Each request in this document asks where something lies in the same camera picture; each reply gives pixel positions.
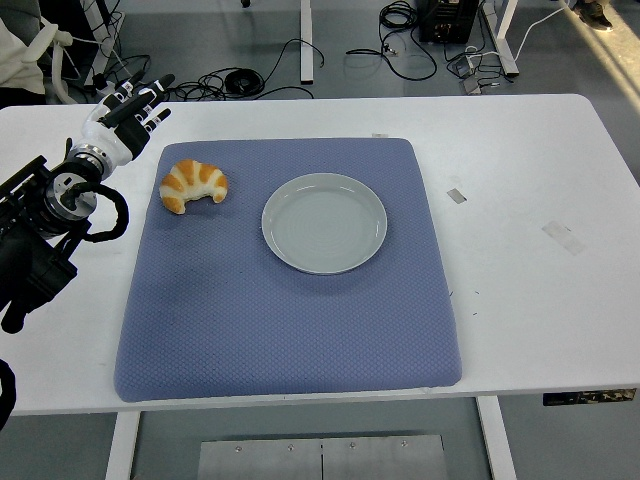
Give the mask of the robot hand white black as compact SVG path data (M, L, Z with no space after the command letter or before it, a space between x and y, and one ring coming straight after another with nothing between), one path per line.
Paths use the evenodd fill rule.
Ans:
M82 127L80 146L100 151L105 170L136 159L152 132L171 114L162 108L174 74L167 74L136 90L139 72L116 87L92 110Z

